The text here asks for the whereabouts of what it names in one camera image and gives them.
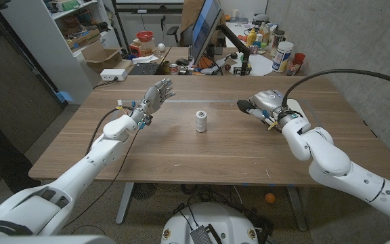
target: red container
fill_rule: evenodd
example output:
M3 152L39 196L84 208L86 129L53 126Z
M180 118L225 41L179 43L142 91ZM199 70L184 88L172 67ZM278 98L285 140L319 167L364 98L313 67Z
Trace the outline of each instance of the red container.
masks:
M141 31L141 32L136 33L136 37L142 42L147 42L153 38L153 32Z

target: paper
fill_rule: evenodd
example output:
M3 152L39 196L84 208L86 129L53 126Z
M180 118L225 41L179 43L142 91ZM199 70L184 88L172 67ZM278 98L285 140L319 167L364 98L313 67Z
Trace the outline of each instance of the paper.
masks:
M231 65L231 69L228 71L233 73L234 67L241 67L242 61L240 61L240 57L243 55L242 53L237 53L236 64ZM249 64L252 66L252 70L249 73L249 76L264 76L271 73L272 65L274 64L270 59L265 58L259 54L251 54L249 56Z
M141 63L149 63L151 61L155 61L159 58L157 58L155 55L150 55L146 57L139 57L139 58L134 58L132 59L133 64L141 64Z

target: yellow object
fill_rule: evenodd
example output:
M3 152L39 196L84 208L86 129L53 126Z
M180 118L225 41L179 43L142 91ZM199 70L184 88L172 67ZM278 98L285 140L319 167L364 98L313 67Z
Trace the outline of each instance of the yellow object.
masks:
M265 201L267 201L267 203L274 203L275 202L275 195L273 195L272 193L267 193L265 195Z
M272 125L269 126L269 128L267 130L270 130L271 128L273 128L275 125L277 125L278 122L275 121L275 123L272 123Z
M249 47L250 45L252 45L252 43L255 41L256 38L257 38L257 34L255 33L255 29L253 28L251 30L251 33L249 33L247 37L246 46Z

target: keyboard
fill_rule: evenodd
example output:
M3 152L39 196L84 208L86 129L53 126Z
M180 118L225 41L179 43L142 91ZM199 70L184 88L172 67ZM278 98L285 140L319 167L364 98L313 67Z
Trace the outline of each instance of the keyboard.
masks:
M156 63L136 64L129 75L155 75L159 66Z

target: orange ball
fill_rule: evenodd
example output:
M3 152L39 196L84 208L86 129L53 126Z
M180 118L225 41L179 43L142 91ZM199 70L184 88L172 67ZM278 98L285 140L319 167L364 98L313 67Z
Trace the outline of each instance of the orange ball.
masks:
M275 202L275 195L273 195L272 193L267 193L265 195L265 201L267 201L268 203L274 203Z

